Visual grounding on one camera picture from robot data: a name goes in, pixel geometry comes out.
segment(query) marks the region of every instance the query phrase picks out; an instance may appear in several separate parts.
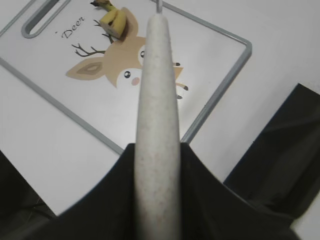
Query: banana peel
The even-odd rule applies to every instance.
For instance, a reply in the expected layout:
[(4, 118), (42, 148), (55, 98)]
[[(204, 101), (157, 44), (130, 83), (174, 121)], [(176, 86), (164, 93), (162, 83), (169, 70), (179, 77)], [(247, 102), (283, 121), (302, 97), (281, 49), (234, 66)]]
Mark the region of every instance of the banana peel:
[(102, 7), (108, 11), (108, 13), (100, 19), (100, 25), (108, 34), (120, 39), (127, 24), (126, 13), (113, 6), (109, 0), (94, 0), (91, 4), (96, 7)]

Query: white handle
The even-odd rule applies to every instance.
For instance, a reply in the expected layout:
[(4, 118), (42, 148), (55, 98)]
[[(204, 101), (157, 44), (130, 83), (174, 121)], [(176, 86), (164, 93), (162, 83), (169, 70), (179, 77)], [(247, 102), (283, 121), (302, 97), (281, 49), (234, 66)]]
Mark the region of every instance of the white handle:
[(148, 22), (138, 109), (134, 184), (140, 240), (181, 239), (180, 138), (167, 19)]

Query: metal hook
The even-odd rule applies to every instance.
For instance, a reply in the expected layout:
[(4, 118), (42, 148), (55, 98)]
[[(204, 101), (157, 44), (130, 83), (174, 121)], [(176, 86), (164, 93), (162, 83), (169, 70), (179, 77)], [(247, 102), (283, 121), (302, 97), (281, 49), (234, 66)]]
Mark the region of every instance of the metal hook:
[(156, 13), (157, 14), (162, 14), (162, 5), (163, 5), (162, 0), (156, 0)]

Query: deer text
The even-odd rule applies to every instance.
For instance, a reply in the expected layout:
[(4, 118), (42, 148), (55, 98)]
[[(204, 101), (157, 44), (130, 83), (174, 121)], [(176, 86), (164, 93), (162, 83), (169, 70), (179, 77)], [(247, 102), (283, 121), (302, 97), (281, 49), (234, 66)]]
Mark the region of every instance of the deer text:
[(72, 33), (73, 33), (75, 30), (77, 30), (77, 28), (81, 25), (81, 22), (84, 21), (84, 20), (85, 20), (85, 19), (84, 19), (83, 17), (80, 17), (79, 20), (75, 22), (75, 24), (72, 26), (71, 29), (65, 30), (65, 31), (62, 33), (61, 37), (68, 39), (68, 38), (72, 35)]

